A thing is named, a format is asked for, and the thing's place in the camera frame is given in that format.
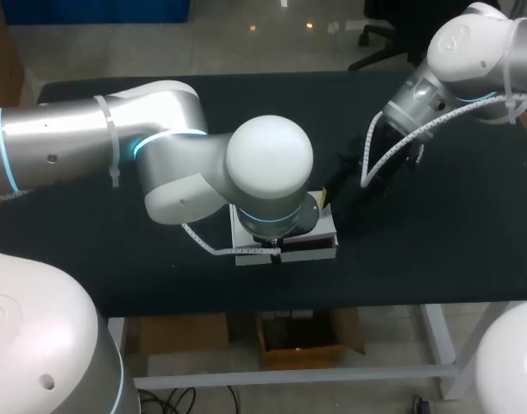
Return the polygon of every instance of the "white box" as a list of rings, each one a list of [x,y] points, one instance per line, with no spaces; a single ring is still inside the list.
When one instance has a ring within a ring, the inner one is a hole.
[[[310,194],[320,205],[321,192],[311,191]],[[229,212],[233,248],[260,248],[261,244],[255,242],[252,235],[240,224],[234,205],[229,206]],[[288,261],[334,259],[337,247],[336,226],[330,205],[327,205],[320,212],[317,225],[312,231],[306,235],[284,239],[283,252],[280,258],[285,263]],[[268,254],[237,254],[235,259],[237,266],[271,263],[271,256]]]

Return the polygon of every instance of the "black tablecloth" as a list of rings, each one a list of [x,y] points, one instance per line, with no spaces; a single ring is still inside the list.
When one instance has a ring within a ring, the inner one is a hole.
[[[311,189],[336,168],[336,151],[366,131],[406,73],[184,77],[211,133],[265,114],[288,117],[311,138]],[[91,97],[154,78],[47,85],[42,102]],[[153,223],[134,165],[112,190],[107,172],[0,204],[0,252],[71,274],[107,317],[349,305],[527,299],[527,136],[470,116],[447,125],[421,166],[388,197],[333,204],[336,260],[235,267],[180,227]],[[223,208],[193,226],[213,247],[230,244]]]

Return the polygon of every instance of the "gray floor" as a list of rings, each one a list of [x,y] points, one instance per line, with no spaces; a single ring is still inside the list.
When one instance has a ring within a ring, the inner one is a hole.
[[[455,347],[460,349],[480,318],[486,304],[444,305]],[[391,366],[432,363],[424,338],[422,318],[414,306],[360,308],[366,355],[346,351],[345,367]],[[134,376],[191,373],[247,372],[260,369],[256,342],[232,340],[227,351],[197,351],[153,355],[146,362],[138,355],[126,361]],[[342,382],[235,387],[242,412],[409,414],[413,395],[428,399],[435,414],[481,414],[474,391],[461,401],[444,402],[435,379]],[[195,414],[230,414],[233,405],[222,387],[198,389]]]
[[[343,71],[382,43],[357,47],[364,24],[362,0],[192,0],[187,24],[13,27],[26,68],[23,101],[35,101],[54,80],[208,73]],[[511,1],[501,2],[510,8]],[[307,28],[307,22],[313,28]],[[373,70],[408,68],[405,58]],[[483,304],[446,305],[449,328],[460,347]],[[430,362],[417,308],[361,309],[367,355],[347,353],[350,366]],[[257,350],[232,344],[229,352],[155,356],[151,375],[247,371],[258,368]],[[405,414],[413,394],[433,401],[437,414],[481,413],[475,394],[442,402],[434,380],[395,380],[289,386],[238,387],[244,413]],[[194,412],[232,413],[223,388],[198,390]]]

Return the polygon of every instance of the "cardboard box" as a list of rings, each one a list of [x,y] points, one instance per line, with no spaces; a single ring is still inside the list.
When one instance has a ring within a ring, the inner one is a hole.
[[[0,4],[0,106],[18,106],[23,86],[23,68],[16,45],[9,35]]]
[[[275,336],[274,339],[269,337],[270,331],[272,331],[271,335]],[[257,333],[261,364],[265,369],[336,367],[342,359],[345,347],[365,354],[365,341],[357,308],[335,309],[329,312],[316,311],[309,319],[269,320],[258,316]],[[317,345],[304,345],[304,342],[312,341],[316,341]],[[281,347],[280,342],[289,343],[288,346]]]
[[[169,354],[194,349],[225,349],[229,345],[224,313],[143,317],[140,321],[141,355]]]
[[[320,191],[311,191],[311,196],[320,205]],[[233,248],[260,248],[261,245],[254,241],[241,225],[240,219],[234,205],[229,206],[230,226]],[[336,226],[332,218],[332,210],[328,205],[320,212],[315,228],[306,235],[297,235],[284,239],[284,246],[280,255],[281,260],[288,261],[301,260],[321,260],[334,259],[338,248],[338,238],[336,237]],[[271,263],[268,254],[237,254],[235,257],[237,266],[263,265]]]

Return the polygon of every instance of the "screw hole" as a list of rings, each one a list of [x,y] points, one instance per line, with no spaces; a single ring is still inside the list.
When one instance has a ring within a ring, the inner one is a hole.
[[[39,377],[39,384],[41,384],[45,390],[52,391],[54,389],[54,378],[47,373],[44,373]]]

